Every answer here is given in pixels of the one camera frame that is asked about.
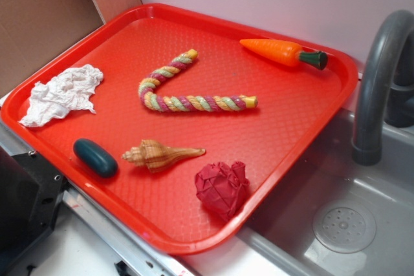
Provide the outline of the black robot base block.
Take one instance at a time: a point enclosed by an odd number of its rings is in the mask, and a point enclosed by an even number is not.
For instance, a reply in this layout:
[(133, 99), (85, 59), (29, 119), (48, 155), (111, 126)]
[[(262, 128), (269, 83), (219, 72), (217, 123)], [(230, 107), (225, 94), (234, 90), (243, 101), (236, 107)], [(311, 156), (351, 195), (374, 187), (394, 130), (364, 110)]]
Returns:
[(20, 252), (54, 229), (64, 177), (39, 153), (1, 150), (1, 255)]

